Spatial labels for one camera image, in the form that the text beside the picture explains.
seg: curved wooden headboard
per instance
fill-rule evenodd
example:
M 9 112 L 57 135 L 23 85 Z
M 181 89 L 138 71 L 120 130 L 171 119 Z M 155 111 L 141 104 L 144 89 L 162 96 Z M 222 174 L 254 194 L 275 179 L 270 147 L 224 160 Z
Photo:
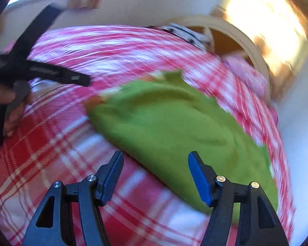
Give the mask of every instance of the curved wooden headboard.
M 235 50 L 244 50 L 249 56 L 254 68 L 267 79 L 268 85 L 265 101 L 268 104 L 270 103 L 270 78 L 266 62 L 257 46 L 242 31 L 221 18 L 204 15 L 176 17 L 164 22 L 164 24 L 169 23 L 176 23 L 201 33 L 205 33 L 205 27 L 208 27 L 214 37 L 215 52 L 218 55 Z

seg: hand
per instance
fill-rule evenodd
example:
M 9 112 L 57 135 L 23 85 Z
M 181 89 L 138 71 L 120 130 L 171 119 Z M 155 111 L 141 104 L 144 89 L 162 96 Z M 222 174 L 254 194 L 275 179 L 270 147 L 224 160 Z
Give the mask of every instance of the hand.
M 9 104 L 16 97 L 15 92 L 12 89 L 7 88 L 0 84 L 0 104 Z M 26 105 L 32 103 L 32 94 L 29 93 L 23 102 L 16 107 L 8 117 L 5 119 L 4 129 L 6 131 L 7 137 L 11 137 L 14 133 L 15 128 L 19 125 L 23 118 L 24 110 Z

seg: green cloth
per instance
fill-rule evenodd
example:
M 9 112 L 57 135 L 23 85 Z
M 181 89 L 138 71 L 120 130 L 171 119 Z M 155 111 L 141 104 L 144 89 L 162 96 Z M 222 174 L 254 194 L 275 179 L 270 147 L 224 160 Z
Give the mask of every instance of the green cloth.
M 95 106 L 88 115 L 96 129 L 202 212 L 210 213 L 211 208 L 201 201 L 189 171 L 191 151 L 231 182 L 259 182 L 276 209 L 267 147 L 257 146 L 214 98 L 185 83 L 181 71 L 164 75 L 154 82 L 128 83 Z M 233 222 L 238 218 L 235 204 Z

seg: plaid bedsheet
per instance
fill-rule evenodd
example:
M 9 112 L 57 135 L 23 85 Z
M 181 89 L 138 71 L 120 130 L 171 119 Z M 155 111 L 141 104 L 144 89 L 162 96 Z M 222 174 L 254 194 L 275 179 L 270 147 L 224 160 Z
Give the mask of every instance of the plaid bedsheet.
M 30 59 L 91 75 L 90 87 L 35 79 L 35 101 L 20 127 L 0 147 L 0 228 L 20 245 L 27 226 L 50 185 L 79 182 L 109 161 L 116 148 L 96 133 L 83 101 L 101 90 L 146 72 L 182 68 L 184 79 L 216 97 L 258 144 L 268 146 L 279 193 L 278 216 L 288 239 L 294 207 L 282 141 L 270 110 L 215 55 L 171 34 L 129 26 L 90 26 L 53 30 L 34 46 Z M 73 218 L 78 220 L 77 205 Z M 209 216 L 196 211 L 130 156 L 112 201 L 100 208 L 112 246 L 199 245 Z M 84 245 L 80 222 L 78 245 Z M 237 227 L 230 230 L 234 245 Z

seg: wall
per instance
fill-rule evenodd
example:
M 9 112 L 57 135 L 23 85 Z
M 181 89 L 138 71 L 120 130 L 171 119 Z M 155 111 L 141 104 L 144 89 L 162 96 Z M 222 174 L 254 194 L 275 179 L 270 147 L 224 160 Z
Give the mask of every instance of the wall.
M 308 235 L 308 58 L 292 89 L 277 109 L 296 207 L 290 246 L 299 246 Z
M 52 28 L 79 25 L 124 24 L 148 26 L 186 14 L 208 14 L 221 0 L 102 0 L 97 10 L 68 10 Z M 25 0 L 7 8 L 5 31 L 0 35 L 0 50 L 16 40 L 47 4 L 66 7 L 68 0 Z

